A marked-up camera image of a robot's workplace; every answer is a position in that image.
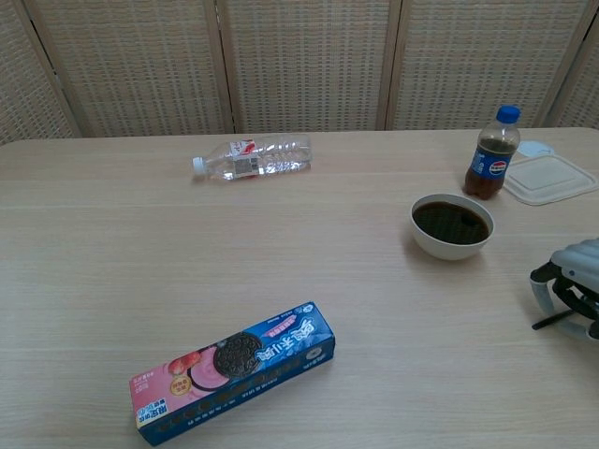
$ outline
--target blue bottle cap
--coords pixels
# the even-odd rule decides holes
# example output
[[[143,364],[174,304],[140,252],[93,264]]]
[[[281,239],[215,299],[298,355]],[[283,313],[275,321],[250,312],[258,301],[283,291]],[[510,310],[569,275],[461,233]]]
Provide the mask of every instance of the blue bottle cap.
[[[515,123],[520,117],[520,109],[517,106],[503,105],[497,111],[497,120],[501,123]]]

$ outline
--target wicker wall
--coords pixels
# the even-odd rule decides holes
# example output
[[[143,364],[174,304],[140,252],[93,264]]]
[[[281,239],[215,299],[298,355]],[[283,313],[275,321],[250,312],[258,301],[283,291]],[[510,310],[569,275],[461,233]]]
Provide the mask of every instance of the wicker wall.
[[[0,0],[0,145],[74,134],[17,10]]]
[[[36,0],[90,136],[232,131],[200,0]]]
[[[219,0],[238,130],[374,129],[388,0]]]
[[[556,124],[599,129],[599,21],[595,20],[563,90]]]
[[[478,128],[502,103],[518,104],[521,126],[533,125],[589,3],[406,2],[392,129]]]
[[[478,128],[502,103],[521,106],[521,126],[599,127],[599,22],[572,65],[597,6],[0,0],[0,143],[79,128],[92,137]]]

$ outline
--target woven panel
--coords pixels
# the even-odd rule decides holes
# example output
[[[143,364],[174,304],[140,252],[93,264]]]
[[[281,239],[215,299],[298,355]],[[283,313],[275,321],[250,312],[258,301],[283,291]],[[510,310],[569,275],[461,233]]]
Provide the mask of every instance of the woven panel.
[[[226,131],[200,0],[38,0],[96,136]]]
[[[393,128],[478,128],[502,103],[531,126],[586,3],[413,0]]]
[[[374,129],[383,0],[226,0],[244,132]]]
[[[599,129],[599,41],[581,67],[580,77],[568,99],[559,126]]]
[[[73,137],[10,0],[0,0],[0,145]]]

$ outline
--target bottle label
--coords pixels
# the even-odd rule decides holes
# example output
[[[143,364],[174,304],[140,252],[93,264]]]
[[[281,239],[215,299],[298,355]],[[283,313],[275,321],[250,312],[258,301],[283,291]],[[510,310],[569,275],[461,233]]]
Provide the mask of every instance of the bottle label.
[[[254,153],[256,144],[253,140],[230,142],[231,160],[233,161],[233,177],[243,178],[260,174],[258,156]]]
[[[260,174],[258,156],[255,154],[242,154],[235,156],[233,160],[233,177],[243,178],[245,176],[256,176]]]
[[[511,154],[491,154],[476,148],[471,169],[481,178],[500,180],[505,176],[505,171],[511,159]]]
[[[231,157],[251,154],[256,149],[253,140],[240,140],[239,142],[230,142],[228,145],[231,148]]]

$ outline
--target cookie box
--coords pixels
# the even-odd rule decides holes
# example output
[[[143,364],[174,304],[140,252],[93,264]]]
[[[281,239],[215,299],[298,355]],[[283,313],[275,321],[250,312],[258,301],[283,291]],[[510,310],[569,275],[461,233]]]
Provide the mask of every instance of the cookie box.
[[[333,357],[335,336],[313,302],[129,381],[138,430],[157,445]]]

